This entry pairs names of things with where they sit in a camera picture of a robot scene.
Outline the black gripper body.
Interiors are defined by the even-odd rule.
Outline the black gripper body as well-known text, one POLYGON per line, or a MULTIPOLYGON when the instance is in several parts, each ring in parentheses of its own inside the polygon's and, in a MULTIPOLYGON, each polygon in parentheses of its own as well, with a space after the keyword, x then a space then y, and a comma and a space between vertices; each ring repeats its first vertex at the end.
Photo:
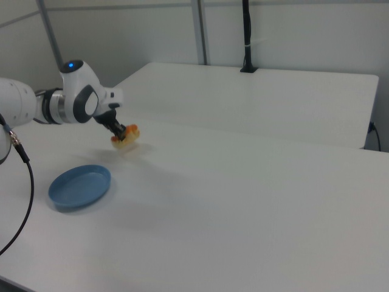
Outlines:
POLYGON ((98 114, 94 116, 94 120, 103 125, 110 132, 114 133, 114 123, 117 121, 116 119, 116 108, 120 105, 118 103, 112 103, 108 106, 108 110, 104 113, 98 114))

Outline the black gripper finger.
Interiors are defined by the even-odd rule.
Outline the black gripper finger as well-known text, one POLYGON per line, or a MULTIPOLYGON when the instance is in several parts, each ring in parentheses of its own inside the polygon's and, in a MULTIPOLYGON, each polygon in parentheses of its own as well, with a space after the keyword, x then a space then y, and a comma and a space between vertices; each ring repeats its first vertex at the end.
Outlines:
POLYGON ((119 140, 122 141, 124 138, 126 138, 126 126, 116 121, 114 123, 114 136, 119 140))

